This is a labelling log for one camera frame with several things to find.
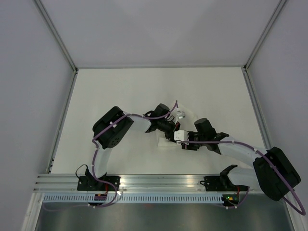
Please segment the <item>left aluminium frame post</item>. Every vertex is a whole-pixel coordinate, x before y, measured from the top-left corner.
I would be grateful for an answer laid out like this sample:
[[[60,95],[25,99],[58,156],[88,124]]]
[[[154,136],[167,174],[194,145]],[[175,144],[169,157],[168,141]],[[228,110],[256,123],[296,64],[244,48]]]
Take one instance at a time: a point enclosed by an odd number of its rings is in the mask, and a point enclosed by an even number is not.
[[[60,48],[64,58],[66,59],[66,61],[69,64],[69,66],[71,67],[71,69],[73,70],[74,73],[77,73],[78,68],[76,67],[71,55],[69,54],[68,49],[66,48],[58,30],[56,29],[56,27],[55,27],[55,25],[52,21],[52,18],[50,17],[46,7],[43,4],[43,2],[41,0],[33,0],[33,3],[36,6],[39,14],[43,18],[46,26],[50,30],[53,38],[55,39],[58,47]]]

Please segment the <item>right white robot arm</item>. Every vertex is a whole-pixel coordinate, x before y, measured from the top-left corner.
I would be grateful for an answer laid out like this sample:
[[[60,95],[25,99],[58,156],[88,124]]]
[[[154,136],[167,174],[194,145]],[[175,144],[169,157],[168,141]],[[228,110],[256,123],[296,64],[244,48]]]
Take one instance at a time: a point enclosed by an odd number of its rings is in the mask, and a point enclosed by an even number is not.
[[[300,175],[280,148],[256,148],[227,133],[217,133],[206,118],[197,120],[194,125],[196,132],[175,132],[175,141],[182,149],[197,151],[206,147],[248,166],[233,164],[222,170],[219,183],[223,189],[230,191],[236,186],[260,189],[271,200],[279,201],[301,182]]]

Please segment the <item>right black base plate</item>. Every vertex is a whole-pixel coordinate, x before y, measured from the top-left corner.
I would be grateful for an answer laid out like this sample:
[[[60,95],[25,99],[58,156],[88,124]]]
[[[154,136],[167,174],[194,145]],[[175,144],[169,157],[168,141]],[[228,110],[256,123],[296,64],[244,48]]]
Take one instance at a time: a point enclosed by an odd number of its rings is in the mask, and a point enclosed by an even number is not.
[[[205,176],[200,184],[205,187],[207,192],[246,192],[247,186],[234,185],[227,177]]]

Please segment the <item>white cloth napkin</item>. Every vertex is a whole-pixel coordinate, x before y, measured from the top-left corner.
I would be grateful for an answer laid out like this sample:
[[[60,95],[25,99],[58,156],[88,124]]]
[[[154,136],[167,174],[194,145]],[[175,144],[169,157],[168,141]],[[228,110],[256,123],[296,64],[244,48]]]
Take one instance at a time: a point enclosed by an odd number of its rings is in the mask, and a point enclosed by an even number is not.
[[[192,131],[195,130],[194,122],[198,120],[197,113],[195,113],[190,108],[185,105],[179,103],[179,110],[185,113],[185,117],[179,119],[180,122],[180,130]],[[161,148],[169,148],[174,147],[176,143],[168,141],[165,138],[165,134],[159,130],[155,132],[157,146]]]

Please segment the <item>aluminium front rail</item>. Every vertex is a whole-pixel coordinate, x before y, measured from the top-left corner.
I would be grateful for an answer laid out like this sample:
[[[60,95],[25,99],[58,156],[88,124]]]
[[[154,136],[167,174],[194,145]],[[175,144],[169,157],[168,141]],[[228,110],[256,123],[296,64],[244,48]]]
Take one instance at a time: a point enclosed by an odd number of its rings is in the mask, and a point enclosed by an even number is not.
[[[231,193],[207,192],[200,181],[205,176],[218,174],[108,174],[119,176],[122,193]],[[75,174],[39,174],[33,192],[76,193],[78,178]]]

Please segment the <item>right aluminium frame post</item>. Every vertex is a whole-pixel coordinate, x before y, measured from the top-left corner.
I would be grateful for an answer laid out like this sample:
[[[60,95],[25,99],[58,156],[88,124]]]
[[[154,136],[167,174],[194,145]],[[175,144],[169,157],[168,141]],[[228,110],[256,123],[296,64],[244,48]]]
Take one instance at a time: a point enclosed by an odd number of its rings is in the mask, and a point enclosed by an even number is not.
[[[266,26],[264,27],[260,37],[258,38],[257,43],[255,44],[254,48],[252,49],[252,52],[250,53],[246,63],[243,65],[243,69],[244,69],[245,72],[247,72],[248,68],[251,66],[251,64],[254,61],[258,51],[262,47],[263,43],[265,42],[267,36],[269,35],[270,31],[274,27],[274,24],[278,20],[280,14],[282,13],[282,11],[285,8],[287,3],[288,3],[288,0],[278,1],[277,6],[275,7],[273,13],[271,14],[271,16],[270,16]]]

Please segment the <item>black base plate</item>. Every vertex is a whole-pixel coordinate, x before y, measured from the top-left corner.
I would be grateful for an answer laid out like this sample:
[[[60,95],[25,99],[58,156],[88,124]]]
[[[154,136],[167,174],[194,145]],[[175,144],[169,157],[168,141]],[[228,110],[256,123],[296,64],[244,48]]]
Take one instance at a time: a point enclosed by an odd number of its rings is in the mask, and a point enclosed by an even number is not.
[[[93,192],[93,191],[107,191],[114,192],[114,187],[118,190],[120,186],[119,176],[105,176],[100,178],[100,180],[106,181],[108,183],[103,183],[95,180],[94,178],[88,178],[87,176],[79,177],[77,184],[77,191]]]
[[[207,192],[246,192],[247,186],[234,185],[227,177],[205,176],[200,184],[205,187]]]

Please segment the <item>aluminium frame post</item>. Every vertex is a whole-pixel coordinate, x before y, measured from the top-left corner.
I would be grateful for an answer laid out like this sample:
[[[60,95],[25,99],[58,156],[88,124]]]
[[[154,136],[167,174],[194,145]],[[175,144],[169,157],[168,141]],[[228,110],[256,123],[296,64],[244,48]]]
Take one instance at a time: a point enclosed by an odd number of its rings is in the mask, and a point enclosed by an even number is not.
[[[282,11],[285,8],[287,3],[288,3],[288,0],[278,1],[277,6],[275,7],[273,13],[271,14],[271,16],[270,16],[266,26],[264,27],[260,37],[258,38],[257,43],[255,44],[254,48],[252,49],[252,52],[250,53],[246,63],[243,65],[243,69],[244,69],[245,72],[247,72],[248,68],[251,66],[251,64],[254,61],[258,51],[262,47],[263,43],[265,42],[267,36],[269,35],[270,31],[274,27],[274,24],[278,20],[280,14],[282,13]]]
[[[52,18],[50,17],[46,7],[43,4],[43,2],[41,0],[33,0],[33,3],[36,6],[39,14],[43,18],[46,26],[50,30],[53,38],[55,39],[58,47],[60,48],[64,58],[66,59],[66,61],[69,64],[69,66],[71,67],[71,69],[73,70],[74,73],[77,73],[78,68],[76,67],[71,55],[69,54],[68,49],[66,48],[58,30],[56,29],[56,27],[55,27],[55,25],[52,21]]]

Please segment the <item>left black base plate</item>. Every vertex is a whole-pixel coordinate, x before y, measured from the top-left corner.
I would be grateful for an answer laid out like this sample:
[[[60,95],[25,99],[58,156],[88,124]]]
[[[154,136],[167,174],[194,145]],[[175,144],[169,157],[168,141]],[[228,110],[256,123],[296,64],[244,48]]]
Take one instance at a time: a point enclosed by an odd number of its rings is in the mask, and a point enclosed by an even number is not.
[[[79,177],[77,184],[77,191],[93,192],[93,191],[107,191],[114,192],[114,187],[118,190],[120,186],[119,176],[105,176],[100,178],[100,180],[106,181],[108,183],[103,183],[95,180],[94,178],[88,178],[87,176]]]

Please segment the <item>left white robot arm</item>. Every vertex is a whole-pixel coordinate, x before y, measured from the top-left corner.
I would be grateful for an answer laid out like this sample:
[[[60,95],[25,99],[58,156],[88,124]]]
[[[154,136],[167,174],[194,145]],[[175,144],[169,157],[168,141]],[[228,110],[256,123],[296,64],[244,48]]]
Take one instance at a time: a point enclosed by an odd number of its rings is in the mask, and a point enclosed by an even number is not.
[[[78,191],[116,191],[119,189],[120,177],[107,174],[107,164],[113,148],[119,145],[128,131],[144,133],[159,130],[165,134],[167,141],[174,142],[174,133],[179,131],[179,117],[171,113],[178,110],[175,103],[172,109],[159,104],[154,110],[145,114],[130,114],[118,106],[111,108],[92,128],[92,142],[96,149],[91,165],[85,165],[85,174],[77,176]]]

